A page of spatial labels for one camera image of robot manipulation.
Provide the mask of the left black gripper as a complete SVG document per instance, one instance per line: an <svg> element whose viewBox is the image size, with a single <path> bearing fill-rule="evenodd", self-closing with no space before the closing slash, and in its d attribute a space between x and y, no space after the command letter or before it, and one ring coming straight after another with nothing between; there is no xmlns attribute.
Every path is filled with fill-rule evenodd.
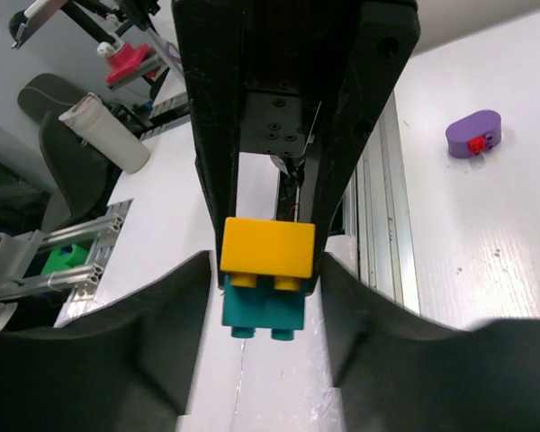
<svg viewBox="0 0 540 432"><path fill-rule="evenodd" d="M351 175L420 37L414 1L174 1L216 258L240 153L304 164L310 280Z"/></svg>

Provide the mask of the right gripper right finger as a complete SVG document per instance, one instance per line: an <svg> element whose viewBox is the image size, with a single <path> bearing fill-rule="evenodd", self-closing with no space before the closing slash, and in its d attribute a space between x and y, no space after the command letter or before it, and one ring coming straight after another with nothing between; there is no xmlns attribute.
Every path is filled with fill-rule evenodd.
<svg viewBox="0 0 540 432"><path fill-rule="evenodd" d="M362 284L332 255L320 290L349 431L540 431L540 319L448 328Z"/></svg>

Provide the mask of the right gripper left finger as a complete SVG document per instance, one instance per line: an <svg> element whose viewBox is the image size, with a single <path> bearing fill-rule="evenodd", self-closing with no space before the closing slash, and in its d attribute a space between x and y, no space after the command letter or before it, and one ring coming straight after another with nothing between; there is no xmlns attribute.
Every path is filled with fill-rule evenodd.
<svg viewBox="0 0 540 432"><path fill-rule="evenodd" d="M211 289L206 251L61 328L0 332L0 431L172 431Z"/></svg>

